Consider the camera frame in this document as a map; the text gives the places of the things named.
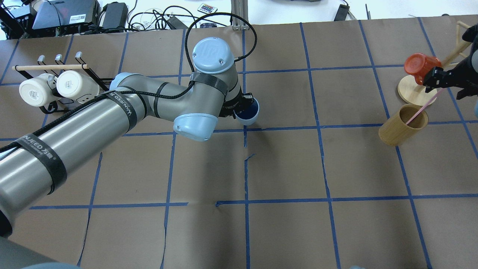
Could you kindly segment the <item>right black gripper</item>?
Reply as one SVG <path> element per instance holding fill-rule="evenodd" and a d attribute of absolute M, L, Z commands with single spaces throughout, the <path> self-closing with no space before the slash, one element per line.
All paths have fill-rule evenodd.
<path fill-rule="evenodd" d="M 459 87 L 456 99 L 476 96 L 478 94 L 478 57 L 468 56 L 453 69 L 444 71 L 441 67 L 432 68 L 423 81 L 425 93 L 433 89 Z"/>

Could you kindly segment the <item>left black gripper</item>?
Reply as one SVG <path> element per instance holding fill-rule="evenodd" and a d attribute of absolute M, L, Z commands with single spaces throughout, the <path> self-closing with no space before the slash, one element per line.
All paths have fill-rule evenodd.
<path fill-rule="evenodd" d="M 252 93 L 246 93 L 246 94 L 243 94 L 242 92 L 239 92 L 236 97 L 234 97 L 233 99 L 229 100 L 229 101 L 225 101 L 223 104 L 222 104 L 222 107 L 221 107 L 221 110 L 220 110 L 220 114 L 218 117 L 233 117 L 233 110 L 236 108 L 236 107 L 241 107 L 242 105 L 244 105 L 248 99 L 251 99 L 253 98 L 253 95 Z"/>

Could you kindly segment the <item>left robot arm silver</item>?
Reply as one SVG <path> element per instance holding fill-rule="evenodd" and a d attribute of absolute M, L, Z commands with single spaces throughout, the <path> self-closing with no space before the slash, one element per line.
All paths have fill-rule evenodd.
<path fill-rule="evenodd" d="M 235 65 L 249 52 L 236 58 L 218 37 L 184 52 L 192 69 L 187 87 L 123 72 L 107 92 L 1 148 L 1 237 L 12 235 L 20 213 L 148 116 L 172 121 L 177 134 L 200 142 L 211 138 L 220 117 L 256 121 L 258 112 L 243 114 L 257 100 L 242 93 Z"/>

